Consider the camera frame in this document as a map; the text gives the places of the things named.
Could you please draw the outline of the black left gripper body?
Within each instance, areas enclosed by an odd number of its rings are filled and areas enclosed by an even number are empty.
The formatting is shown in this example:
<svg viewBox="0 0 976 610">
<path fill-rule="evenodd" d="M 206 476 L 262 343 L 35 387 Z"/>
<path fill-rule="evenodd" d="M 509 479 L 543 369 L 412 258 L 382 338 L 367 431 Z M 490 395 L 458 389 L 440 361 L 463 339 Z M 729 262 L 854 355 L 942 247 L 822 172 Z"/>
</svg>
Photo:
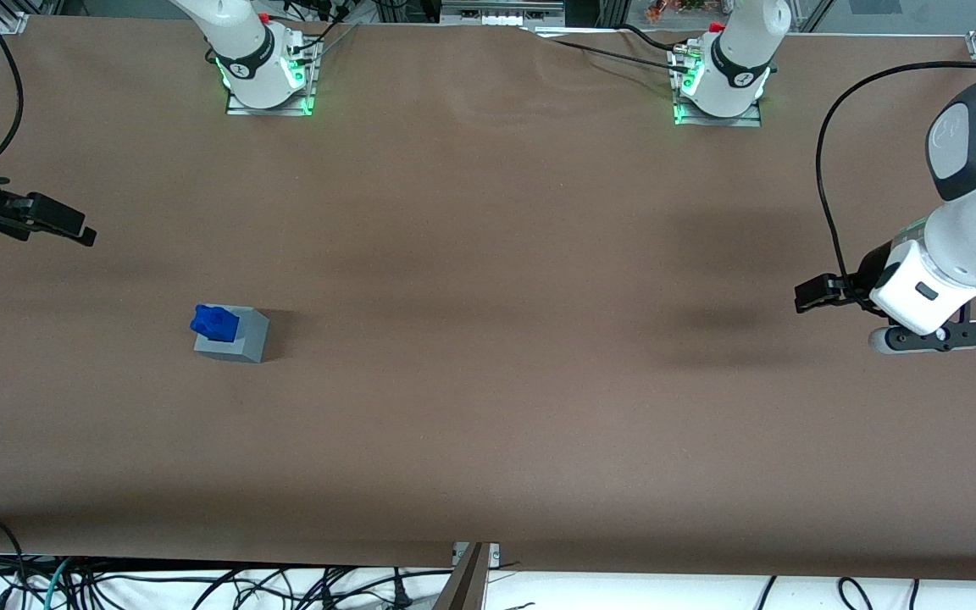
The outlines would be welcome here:
<svg viewBox="0 0 976 610">
<path fill-rule="evenodd" d="M 835 246 L 838 273 L 829 279 L 828 305 L 834 308 L 856 304 L 862 310 L 879 310 L 871 297 L 872 290 L 882 283 L 892 246 L 878 246 L 863 256 L 857 270 L 848 273 L 846 259 L 840 246 Z"/>
</svg>

